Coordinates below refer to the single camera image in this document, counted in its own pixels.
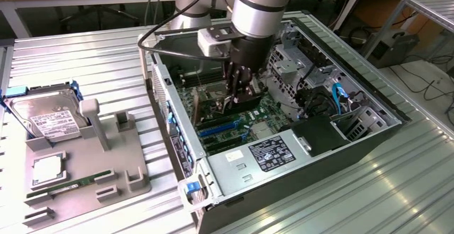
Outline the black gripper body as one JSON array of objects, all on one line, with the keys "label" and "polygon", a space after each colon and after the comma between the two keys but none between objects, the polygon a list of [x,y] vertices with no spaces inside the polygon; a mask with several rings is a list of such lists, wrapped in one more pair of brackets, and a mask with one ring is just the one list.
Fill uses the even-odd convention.
[{"label": "black gripper body", "polygon": [[230,61],[235,67],[246,67],[251,71],[259,71],[265,67],[270,49],[274,44],[274,36],[265,38],[242,37],[231,40]]}]

